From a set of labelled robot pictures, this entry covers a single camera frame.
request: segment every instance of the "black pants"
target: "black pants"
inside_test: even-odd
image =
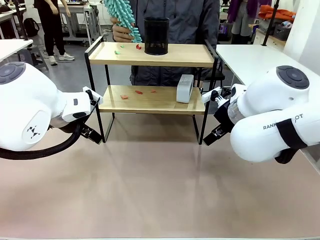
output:
[[[60,55],[65,54],[64,36],[60,14],[54,15],[51,9],[38,9],[41,25],[44,31],[44,45],[49,56],[54,55],[54,45]]]

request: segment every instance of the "backpack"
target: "backpack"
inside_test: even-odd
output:
[[[28,37],[34,37],[35,35],[38,34],[39,25],[36,23],[36,21],[33,18],[26,18],[23,22],[23,25]]]

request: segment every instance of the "sneaker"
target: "sneaker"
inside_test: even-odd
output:
[[[71,55],[69,55],[68,53],[65,52],[63,55],[59,56],[59,60],[72,61],[72,60],[75,60],[75,57],[71,56]]]
[[[55,56],[49,56],[49,61],[51,66],[57,66],[57,61],[55,59]]]

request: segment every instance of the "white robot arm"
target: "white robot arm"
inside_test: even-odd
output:
[[[37,144],[49,127],[80,123],[91,114],[92,105],[103,100],[88,88],[83,91],[61,92],[28,63],[11,62],[0,67],[0,148],[25,151]]]
[[[308,102],[309,85],[299,69],[279,66],[248,88],[232,86],[230,101],[213,91],[214,116],[221,125],[204,142],[210,145],[231,133],[231,146],[242,159],[288,163],[299,149],[320,140],[320,112],[316,102]]]

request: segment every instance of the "red cloth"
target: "red cloth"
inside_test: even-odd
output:
[[[262,19],[271,19],[274,8],[269,5],[262,5],[259,12],[259,17]],[[293,11],[278,9],[275,14],[276,19],[293,22],[295,19],[292,16],[296,15]]]

